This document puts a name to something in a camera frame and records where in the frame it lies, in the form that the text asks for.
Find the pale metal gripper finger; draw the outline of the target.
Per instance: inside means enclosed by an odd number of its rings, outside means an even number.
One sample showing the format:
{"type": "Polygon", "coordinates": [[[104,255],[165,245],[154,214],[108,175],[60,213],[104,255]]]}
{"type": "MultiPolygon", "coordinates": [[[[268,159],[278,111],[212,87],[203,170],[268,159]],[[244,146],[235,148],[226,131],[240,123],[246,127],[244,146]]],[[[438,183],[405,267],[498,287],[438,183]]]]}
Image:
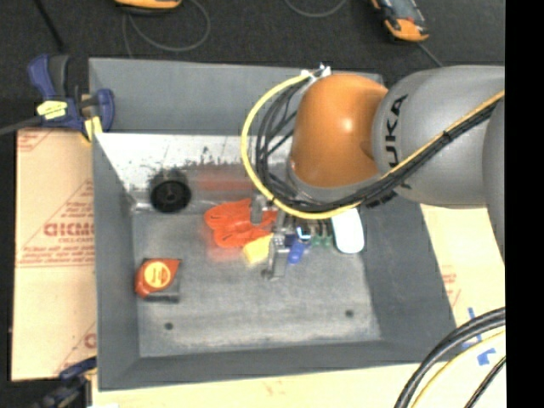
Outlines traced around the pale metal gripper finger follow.
{"type": "Polygon", "coordinates": [[[286,274],[289,252],[290,248],[286,246],[285,236],[273,235],[269,243],[266,266],[261,271],[261,276],[267,281],[283,278],[286,274]]]}
{"type": "Polygon", "coordinates": [[[251,223],[261,224],[266,211],[267,201],[263,195],[253,195],[251,200],[251,223]]]}

